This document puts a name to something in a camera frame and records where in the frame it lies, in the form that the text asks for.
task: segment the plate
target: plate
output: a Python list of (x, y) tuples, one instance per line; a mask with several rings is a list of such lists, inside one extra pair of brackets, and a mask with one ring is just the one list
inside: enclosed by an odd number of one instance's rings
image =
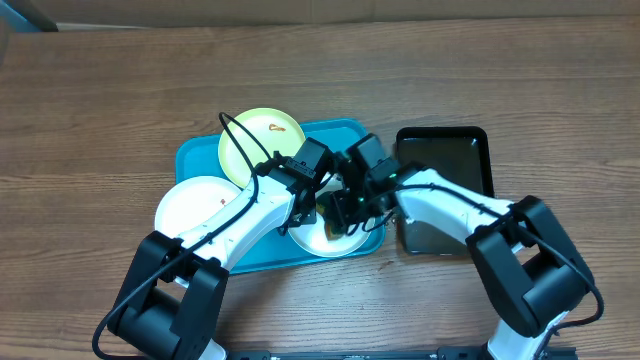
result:
[(215, 176), (185, 180), (171, 188), (160, 201), (155, 229), (174, 238), (208, 220), (240, 192), (231, 182)]
[[(340, 189), (342, 189), (342, 183), (334, 177), (322, 190), (316, 193), (316, 198), (327, 191)], [(372, 228), (375, 222), (375, 218), (369, 219), (369, 221), (367, 221), (367, 228)], [(315, 224), (302, 225), (289, 229), (289, 234), (301, 248), (313, 255), (339, 257), (357, 250), (367, 241), (371, 233), (363, 231), (360, 225), (358, 226), (358, 230), (351, 236), (343, 235), (338, 239), (329, 240), (324, 230), (324, 218), (320, 214), (317, 214)]]
[[(304, 143), (300, 125), (289, 115), (276, 109), (257, 108), (243, 112), (235, 118), (262, 143), (269, 154), (279, 151), (293, 156)], [(229, 123), (229, 130), (238, 140), (254, 166), (267, 160), (260, 147), (237, 125)], [(218, 159), (222, 171), (234, 184), (244, 188), (249, 183), (251, 171), (226, 131), (220, 136)]]

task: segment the food crumb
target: food crumb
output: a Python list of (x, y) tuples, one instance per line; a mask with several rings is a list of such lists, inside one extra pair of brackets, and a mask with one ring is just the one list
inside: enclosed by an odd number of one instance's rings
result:
[(269, 124), (269, 130), (270, 131), (287, 131), (287, 129), (280, 127), (276, 124)]

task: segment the black joint housing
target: black joint housing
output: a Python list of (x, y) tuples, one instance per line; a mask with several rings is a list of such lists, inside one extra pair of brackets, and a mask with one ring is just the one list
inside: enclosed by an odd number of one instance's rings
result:
[[(149, 234), (138, 247), (114, 306), (167, 261), (178, 256), (182, 240), (160, 232)], [(140, 291), (107, 324), (109, 331), (156, 360), (197, 359), (213, 337), (229, 272), (216, 258), (188, 256), (170, 269), (173, 280), (189, 280), (182, 303), (156, 287)]]
[(496, 312), (520, 335), (535, 337), (559, 314), (574, 309), (589, 290), (579, 275), (543, 248), (521, 265), (512, 247), (535, 245), (529, 234), (557, 250), (593, 282), (558, 219), (533, 196), (513, 205), (507, 217), (476, 229), (466, 242)]

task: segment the blue tray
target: blue tray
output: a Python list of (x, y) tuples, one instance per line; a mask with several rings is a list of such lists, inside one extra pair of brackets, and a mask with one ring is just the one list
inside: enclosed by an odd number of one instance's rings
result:
[[(307, 137), (312, 137), (326, 144), (332, 151), (344, 151), (367, 135), (365, 128), (353, 119), (302, 123), (300, 127)], [(227, 179), (218, 160), (219, 142), (220, 135), (209, 135), (193, 138), (182, 144), (176, 154), (176, 183), (204, 175)], [(385, 228), (382, 226), (373, 231), (358, 250), (340, 258), (367, 255), (376, 251), (382, 245), (385, 234)], [(313, 264), (328, 260), (333, 259), (312, 255), (298, 246), (289, 234), (282, 237), (274, 230), (260, 239), (247, 252), (233, 268), (231, 274)]]

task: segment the yellow plate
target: yellow plate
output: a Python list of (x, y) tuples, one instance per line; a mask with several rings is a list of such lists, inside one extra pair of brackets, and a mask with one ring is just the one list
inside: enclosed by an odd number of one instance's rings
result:
[[(251, 109), (235, 118), (262, 143), (270, 155), (273, 155), (274, 151), (279, 151), (284, 156), (293, 156), (304, 143), (305, 136), (300, 125), (280, 110)], [(229, 130), (249, 156), (251, 164), (255, 166), (267, 160), (260, 147), (242, 129), (230, 122)], [(220, 136), (218, 159), (222, 171), (229, 180), (241, 188), (247, 186), (251, 171), (226, 131), (223, 131)]]

